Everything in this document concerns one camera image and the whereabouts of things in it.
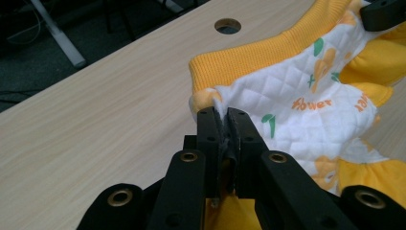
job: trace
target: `metal leg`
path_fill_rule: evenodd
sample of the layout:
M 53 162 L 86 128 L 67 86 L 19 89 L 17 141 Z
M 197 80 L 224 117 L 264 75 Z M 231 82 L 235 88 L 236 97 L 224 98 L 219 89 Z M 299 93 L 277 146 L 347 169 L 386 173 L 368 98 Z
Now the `metal leg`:
M 31 0 L 31 2 L 33 3 L 39 14 L 41 14 L 42 18 L 44 18 L 45 22 L 47 23 L 48 31 L 54 37 L 55 41 L 62 49 L 63 53 L 65 53 L 66 57 L 69 58 L 69 60 L 76 68 L 84 67 L 86 65 L 86 60 L 79 53 L 77 48 L 72 44 L 71 40 L 69 40 L 66 34 L 56 25 L 56 23 L 45 10 L 41 2 L 39 0 Z

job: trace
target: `yellow fabric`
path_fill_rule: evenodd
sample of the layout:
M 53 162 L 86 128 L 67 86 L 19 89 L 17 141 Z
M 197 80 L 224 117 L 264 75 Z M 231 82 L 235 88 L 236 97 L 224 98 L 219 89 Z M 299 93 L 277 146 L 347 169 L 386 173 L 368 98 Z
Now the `yellow fabric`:
M 206 202 L 205 229 L 218 230 L 256 230 L 261 229 L 254 209 L 253 199 L 238 199 L 226 195 L 219 207 L 212 208 Z
M 381 106 L 394 94 L 392 87 L 369 82 L 355 82 L 350 85 L 363 91 L 376 106 Z
M 339 160 L 339 189 L 365 185 L 389 196 L 406 208 L 406 163 L 387 160 L 369 164 L 353 164 Z
M 244 75 L 296 56 L 337 25 L 349 2 L 318 0 L 291 29 L 277 36 L 194 57 L 190 62 L 193 93 L 230 85 Z
M 406 76 L 406 22 L 371 40 L 340 73 L 342 83 L 389 85 Z

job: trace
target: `black cable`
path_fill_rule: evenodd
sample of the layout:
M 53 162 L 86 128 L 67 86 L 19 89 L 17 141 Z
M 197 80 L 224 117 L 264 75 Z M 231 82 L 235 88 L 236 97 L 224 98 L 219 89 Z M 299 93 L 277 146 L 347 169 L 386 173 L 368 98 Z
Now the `black cable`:
M 31 89 L 31 90 L 22 90 L 22 91 L 8 90 L 8 91 L 0 91 L 0 95 L 21 94 L 24 96 L 31 97 L 33 94 L 29 94 L 29 93 L 39 92 L 39 91 L 42 91 L 42 89 Z
M 0 103 L 5 103 L 5 104 L 19 104 L 21 102 L 18 101 L 10 101 L 10 100 L 1 100 L 0 99 Z

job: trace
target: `round hole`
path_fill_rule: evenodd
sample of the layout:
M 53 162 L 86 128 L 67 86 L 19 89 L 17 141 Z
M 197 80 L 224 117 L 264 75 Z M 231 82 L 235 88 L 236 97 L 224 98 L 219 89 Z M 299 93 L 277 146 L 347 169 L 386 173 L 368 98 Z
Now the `round hole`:
M 169 227 L 178 227 L 182 222 L 182 216 L 180 214 L 169 214 L 166 218 L 166 224 Z
M 284 163 L 287 161 L 286 156 L 279 153 L 272 153 L 269 155 L 269 159 L 275 163 Z
M 126 205 L 132 199 L 132 192 L 128 189 L 118 190 L 111 194 L 107 203 L 113 207 L 120 207 Z
M 232 35 L 241 30 L 241 24 L 233 18 L 223 18 L 215 22 L 215 29 L 224 35 Z
M 180 155 L 180 159 L 184 162 L 192 162 L 197 160 L 197 154 L 193 152 L 185 152 Z
M 328 216 L 323 216 L 319 219 L 320 224 L 322 224 L 323 227 L 325 228 L 336 228 L 337 227 L 337 221 L 334 218 L 328 217 Z
M 362 204 L 374 209 L 383 209 L 386 206 L 385 201 L 383 201 L 379 196 L 368 191 L 359 190 L 355 192 L 355 197 Z

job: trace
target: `table hole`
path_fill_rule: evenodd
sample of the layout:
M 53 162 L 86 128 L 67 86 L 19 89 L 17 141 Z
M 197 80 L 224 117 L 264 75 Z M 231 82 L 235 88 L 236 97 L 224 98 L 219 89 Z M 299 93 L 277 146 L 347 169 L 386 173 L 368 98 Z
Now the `table hole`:
M 224 35 L 232 35 L 241 30 L 241 24 L 233 18 L 223 18 L 215 22 L 215 29 Z

